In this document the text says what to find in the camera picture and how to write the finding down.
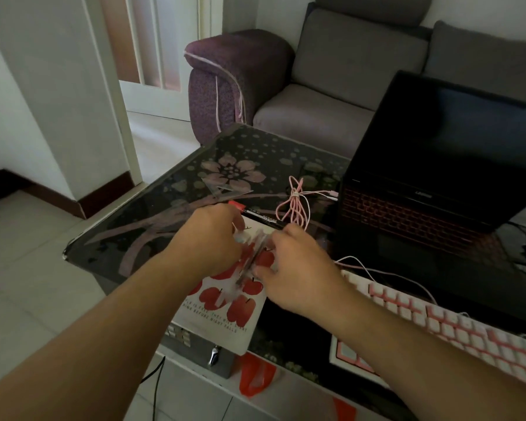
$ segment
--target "laptop screen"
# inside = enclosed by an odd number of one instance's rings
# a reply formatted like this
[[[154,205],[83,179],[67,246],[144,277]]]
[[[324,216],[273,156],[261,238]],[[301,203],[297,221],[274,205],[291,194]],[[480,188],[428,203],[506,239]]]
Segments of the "laptop screen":
[[[348,174],[498,226],[526,206],[526,105],[399,72]]]

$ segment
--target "baseboard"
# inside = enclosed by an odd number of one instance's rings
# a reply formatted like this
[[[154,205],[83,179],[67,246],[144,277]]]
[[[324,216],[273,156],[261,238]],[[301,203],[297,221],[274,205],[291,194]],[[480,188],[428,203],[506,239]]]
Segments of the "baseboard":
[[[79,218],[90,218],[117,198],[134,187],[129,171],[91,192],[82,199],[74,201],[42,184],[34,183],[8,170],[0,170],[0,199],[17,190],[23,190],[61,210]]]

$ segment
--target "pink and white keyboard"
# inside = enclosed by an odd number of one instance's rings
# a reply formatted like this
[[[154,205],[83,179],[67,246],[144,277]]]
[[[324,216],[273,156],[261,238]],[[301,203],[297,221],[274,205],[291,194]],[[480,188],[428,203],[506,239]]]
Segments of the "pink and white keyboard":
[[[351,272],[342,273],[374,303],[526,383],[526,339]],[[331,339],[329,361],[389,388],[370,365],[335,337]]]

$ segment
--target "sofa back cushion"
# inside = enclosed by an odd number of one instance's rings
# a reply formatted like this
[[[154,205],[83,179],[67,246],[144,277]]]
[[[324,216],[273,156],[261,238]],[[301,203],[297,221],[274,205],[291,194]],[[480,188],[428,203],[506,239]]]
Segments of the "sofa back cushion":
[[[306,20],[292,79],[375,111],[398,70],[420,73],[428,42],[378,23],[323,9]]]
[[[526,102],[526,42],[438,21],[425,74]]]
[[[419,26],[431,0],[316,0],[316,4],[332,12],[374,22]]]

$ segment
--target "laptop touchpad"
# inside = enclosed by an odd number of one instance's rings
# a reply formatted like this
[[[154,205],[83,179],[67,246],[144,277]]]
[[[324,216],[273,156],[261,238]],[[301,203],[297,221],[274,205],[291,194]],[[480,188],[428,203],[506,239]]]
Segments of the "laptop touchpad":
[[[405,264],[423,273],[430,275],[437,274],[434,256],[413,244],[407,244],[406,242],[388,236],[379,235],[378,253],[382,257]]]

